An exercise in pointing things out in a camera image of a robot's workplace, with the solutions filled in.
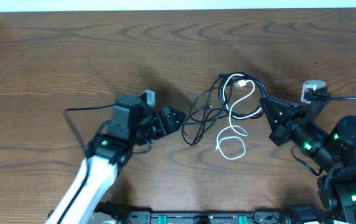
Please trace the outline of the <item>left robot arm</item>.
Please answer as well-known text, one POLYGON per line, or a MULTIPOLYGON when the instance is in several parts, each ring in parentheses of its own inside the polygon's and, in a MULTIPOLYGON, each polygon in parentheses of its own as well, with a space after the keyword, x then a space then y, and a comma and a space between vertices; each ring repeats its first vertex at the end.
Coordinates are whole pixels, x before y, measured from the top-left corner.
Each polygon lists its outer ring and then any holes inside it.
POLYGON ((120 95, 112 118, 100 125, 93 139, 83 147, 85 157, 73 184, 47 223, 87 223, 106 191, 133 155, 135 145, 154 141, 180 129, 185 113, 166 107, 154 111, 155 93, 120 95))

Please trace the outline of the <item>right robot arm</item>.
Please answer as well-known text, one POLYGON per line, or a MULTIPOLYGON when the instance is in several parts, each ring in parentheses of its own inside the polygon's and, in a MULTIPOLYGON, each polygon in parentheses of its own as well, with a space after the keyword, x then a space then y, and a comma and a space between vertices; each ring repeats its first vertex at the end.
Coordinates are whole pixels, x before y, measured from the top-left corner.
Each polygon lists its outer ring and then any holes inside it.
POLYGON ((331 133, 316 123, 325 102, 300 105, 273 96, 262 97, 260 106, 271 126, 275 145, 289 141, 318 166, 318 195, 331 219, 356 223, 356 116, 341 118, 331 133))

